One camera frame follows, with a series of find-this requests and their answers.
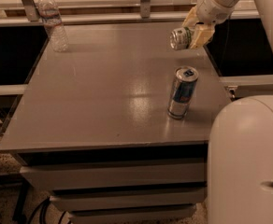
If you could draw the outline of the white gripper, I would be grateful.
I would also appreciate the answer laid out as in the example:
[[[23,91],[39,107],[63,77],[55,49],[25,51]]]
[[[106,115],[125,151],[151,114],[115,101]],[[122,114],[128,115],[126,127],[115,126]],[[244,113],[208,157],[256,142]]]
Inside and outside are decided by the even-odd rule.
[[[183,27],[193,28],[190,49],[200,49],[211,41],[215,26],[225,22],[234,11],[233,7],[225,7],[216,0],[197,0],[182,23]]]

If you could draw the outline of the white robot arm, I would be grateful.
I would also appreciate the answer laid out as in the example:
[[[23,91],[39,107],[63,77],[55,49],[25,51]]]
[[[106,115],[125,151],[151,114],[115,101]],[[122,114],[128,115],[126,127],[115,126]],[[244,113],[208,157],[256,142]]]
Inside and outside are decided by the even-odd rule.
[[[197,0],[184,21],[224,22],[239,0]],[[273,0],[254,0],[273,51]],[[273,224],[273,95],[227,105],[208,142],[208,224]]]

